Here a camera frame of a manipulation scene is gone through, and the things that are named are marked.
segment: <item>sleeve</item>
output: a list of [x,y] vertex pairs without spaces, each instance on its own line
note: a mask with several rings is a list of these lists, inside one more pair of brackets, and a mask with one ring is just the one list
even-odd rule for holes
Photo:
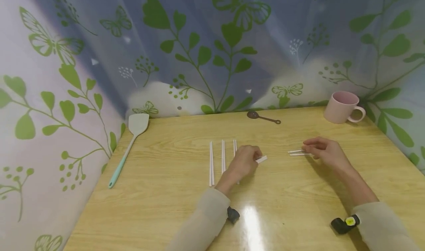
[[227,219],[230,200],[209,188],[201,196],[195,212],[171,240],[166,251],[205,251],[220,233]]
[[353,208],[360,219],[358,229],[371,251],[421,251],[409,237],[397,215],[383,202]]

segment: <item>wooden table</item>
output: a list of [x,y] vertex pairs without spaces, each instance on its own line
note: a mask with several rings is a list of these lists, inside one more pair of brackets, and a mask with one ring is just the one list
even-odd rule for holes
[[221,140],[226,162],[238,145],[258,145],[268,160],[232,191],[240,220],[228,222],[209,251],[368,250],[354,229],[336,236],[329,226],[345,218],[344,189],[325,167],[303,156],[289,157],[303,140],[318,135],[339,141],[378,197],[400,216],[425,248],[425,178],[369,120],[327,122],[322,107],[260,111],[282,124],[251,120],[246,112],[151,119],[136,140],[117,184],[107,184],[131,140],[126,131],[101,176],[65,251],[160,251],[195,209],[208,187],[209,142],[216,182],[221,175]]

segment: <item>mug handle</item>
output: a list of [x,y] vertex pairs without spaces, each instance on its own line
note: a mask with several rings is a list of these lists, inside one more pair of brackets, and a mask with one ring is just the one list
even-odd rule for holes
[[349,116],[348,117],[348,120],[350,121],[350,122],[353,122],[353,123],[358,123],[358,122],[360,122],[361,120],[363,120],[364,119],[364,117],[366,116],[366,110],[364,110],[363,108],[361,108],[360,106],[356,106],[356,107],[354,107],[354,110],[359,110],[359,111],[361,111],[362,112],[362,117],[360,118],[360,119],[358,119],[358,120],[355,120],[355,119],[352,119],[351,118],[351,116]]

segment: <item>yellow label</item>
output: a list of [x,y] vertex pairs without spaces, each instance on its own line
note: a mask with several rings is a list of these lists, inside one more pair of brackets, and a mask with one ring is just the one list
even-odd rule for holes
[[355,226],[356,225],[356,220],[353,217],[346,218],[345,222],[348,226]]

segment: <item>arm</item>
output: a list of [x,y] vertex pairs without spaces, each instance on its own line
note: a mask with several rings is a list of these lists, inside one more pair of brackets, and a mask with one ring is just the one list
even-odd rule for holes
[[241,146],[215,188],[207,189],[190,218],[171,240],[166,251],[205,251],[226,223],[232,187],[258,167],[258,147]]
[[354,205],[352,214],[360,219],[357,227],[371,251],[420,251],[401,220],[378,200],[337,142],[316,137],[304,144],[303,149],[315,159],[321,158],[346,187]]

